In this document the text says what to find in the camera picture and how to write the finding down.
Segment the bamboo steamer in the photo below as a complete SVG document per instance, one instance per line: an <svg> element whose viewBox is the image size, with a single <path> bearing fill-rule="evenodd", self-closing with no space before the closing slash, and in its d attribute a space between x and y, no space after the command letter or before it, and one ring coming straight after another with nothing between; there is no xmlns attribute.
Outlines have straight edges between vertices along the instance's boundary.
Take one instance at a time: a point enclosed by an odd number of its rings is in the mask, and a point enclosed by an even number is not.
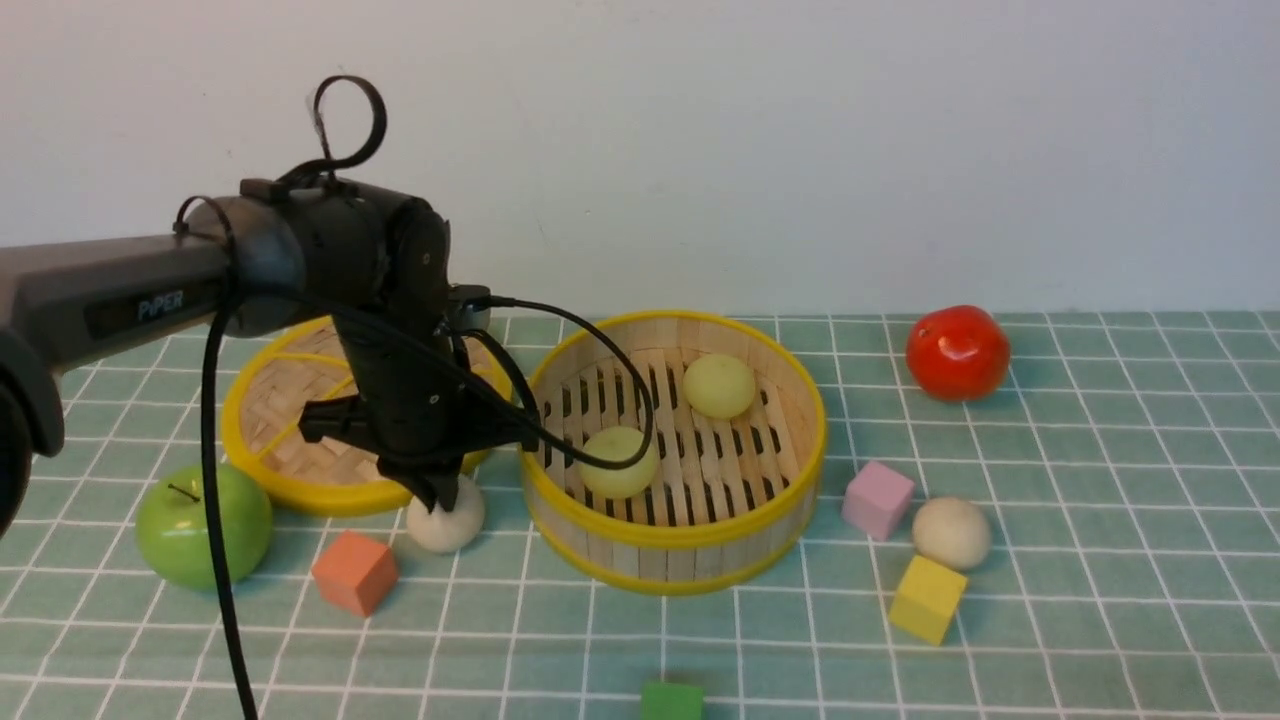
<svg viewBox="0 0 1280 720"><path fill-rule="evenodd" d="M483 345L466 342L471 370L509 401L511 378ZM384 478L372 454L329 438L302 439L297 421L307 401L353 392L333 322L325 316L293 327L255 355L232 384L221 423L227 459L274 503L297 512L349 518L408 505L412 493ZM462 471L472 473L486 455L466 455Z"/></svg>
<svg viewBox="0 0 1280 720"><path fill-rule="evenodd" d="M827 418L813 378L773 338L716 315L639 313L598 327L646 379L659 470L643 493L602 500L564 454L522 452L544 541L582 573L648 594L712 592L768 569L803 534L820 487ZM681 397L684 370L712 352L755 372L759 397L733 420ZM613 425L644 429L631 374L586 332L553 348L530 386L544 425L575 447Z"/></svg>

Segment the yellow cube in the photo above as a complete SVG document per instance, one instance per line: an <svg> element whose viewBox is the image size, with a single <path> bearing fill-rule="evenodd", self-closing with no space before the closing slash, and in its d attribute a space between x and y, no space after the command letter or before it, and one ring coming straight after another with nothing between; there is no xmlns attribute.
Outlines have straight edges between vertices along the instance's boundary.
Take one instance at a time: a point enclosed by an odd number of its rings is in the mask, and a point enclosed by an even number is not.
<svg viewBox="0 0 1280 720"><path fill-rule="evenodd" d="M942 644L969 578L916 555L893 594L890 623L932 644Z"/></svg>

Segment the piper logo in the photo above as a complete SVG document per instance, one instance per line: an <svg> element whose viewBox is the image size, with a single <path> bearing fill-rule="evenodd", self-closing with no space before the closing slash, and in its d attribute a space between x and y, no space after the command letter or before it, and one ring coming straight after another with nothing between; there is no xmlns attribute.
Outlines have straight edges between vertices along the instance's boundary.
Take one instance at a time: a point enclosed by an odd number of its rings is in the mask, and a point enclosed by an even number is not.
<svg viewBox="0 0 1280 720"><path fill-rule="evenodd" d="M182 291L165 292L138 302L138 322L155 320L178 310L182 310Z"/></svg>

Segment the white ball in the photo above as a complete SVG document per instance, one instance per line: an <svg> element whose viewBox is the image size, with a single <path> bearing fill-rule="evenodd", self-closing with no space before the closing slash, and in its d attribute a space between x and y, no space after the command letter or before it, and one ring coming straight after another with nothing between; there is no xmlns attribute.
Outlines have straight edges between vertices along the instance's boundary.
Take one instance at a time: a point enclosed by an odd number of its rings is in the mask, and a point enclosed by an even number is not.
<svg viewBox="0 0 1280 720"><path fill-rule="evenodd" d="M991 552L991 523L968 500L936 497L916 511L911 542L916 552L940 565L972 570Z"/></svg>
<svg viewBox="0 0 1280 720"><path fill-rule="evenodd" d="M453 511L439 506L429 511L422 501L413 498L404 511L404 525L413 542L430 552L447 555L470 543L484 527L484 495L475 480L458 477L458 500Z"/></svg>

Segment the toy fruit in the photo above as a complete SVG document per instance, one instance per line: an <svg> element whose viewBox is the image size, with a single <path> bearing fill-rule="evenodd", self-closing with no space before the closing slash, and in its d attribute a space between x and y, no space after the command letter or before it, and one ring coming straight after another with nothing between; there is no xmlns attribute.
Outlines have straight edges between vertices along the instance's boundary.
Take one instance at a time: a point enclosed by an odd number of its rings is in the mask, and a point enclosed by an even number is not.
<svg viewBox="0 0 1280 720"><path fill-rule="evenodd" d="M252 478L230 465L218 468L227 569L236 583L257 568L271 544L271 501ZM214 559L205 524L200 465L183 468L147 488L138 506L134 541L142 560L165 580L212 591Z"/></svg>
<svg viewBox="0 0 1280 720"><path fill-rule="evenodd" d="M1010 352L1009 337L986 310L954 305L915 323L906 341L906 366L934 400L964 402L1000 387Z"/></svg>
<svg viewBox="0 0 1280 720"><path fill-rule="evenodd" d="M602 460L627 460L640 450L644 433L626 425L605 428L582 445L582 452ZM644 457L630 468L609 470L586 462L575 464L581 468L582 484L593 493L608 498L622 500L644 492L658 473L658 441L649 443Z"/></svg>

